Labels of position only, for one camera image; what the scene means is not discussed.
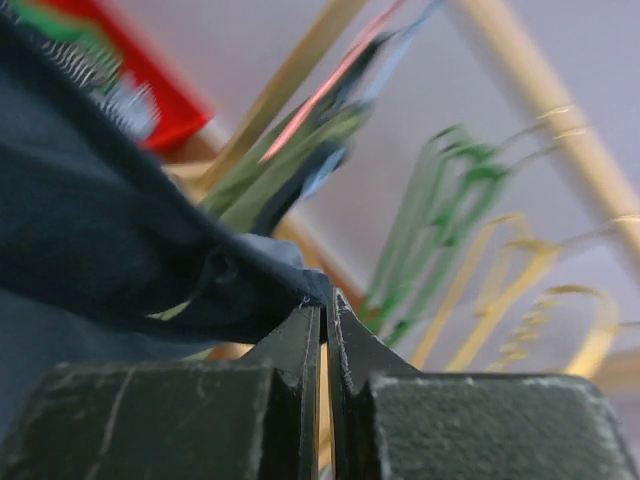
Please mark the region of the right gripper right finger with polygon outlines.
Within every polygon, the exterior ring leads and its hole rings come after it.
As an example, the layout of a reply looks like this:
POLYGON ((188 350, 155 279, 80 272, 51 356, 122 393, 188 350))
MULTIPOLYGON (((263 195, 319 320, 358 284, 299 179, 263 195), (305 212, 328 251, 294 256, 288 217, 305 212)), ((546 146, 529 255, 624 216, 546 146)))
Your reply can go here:
POLYGON ((338 479, 635 479, 603 394, 571 375, 423 373, 340 290, 327 307, 338 479))

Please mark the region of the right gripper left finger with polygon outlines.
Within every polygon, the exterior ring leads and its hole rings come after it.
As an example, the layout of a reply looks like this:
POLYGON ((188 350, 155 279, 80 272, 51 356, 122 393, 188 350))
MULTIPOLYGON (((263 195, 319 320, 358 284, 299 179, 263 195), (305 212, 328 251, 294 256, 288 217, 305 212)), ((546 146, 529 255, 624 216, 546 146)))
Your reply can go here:
POLYGON ((314 479, 321 312, 232 361, 46 374, 1 449, 5 479, 314 479))

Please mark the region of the navy blue tank top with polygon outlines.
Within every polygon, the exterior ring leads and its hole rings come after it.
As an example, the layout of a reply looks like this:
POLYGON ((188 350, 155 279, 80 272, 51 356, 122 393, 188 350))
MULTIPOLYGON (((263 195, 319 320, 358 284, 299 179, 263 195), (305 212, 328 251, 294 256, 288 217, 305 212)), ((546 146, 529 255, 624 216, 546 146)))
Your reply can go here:
POLYGON ((328 278, 230 232, 1 21, 1 424, 61 363, 180 360, 255 343, 328 278))

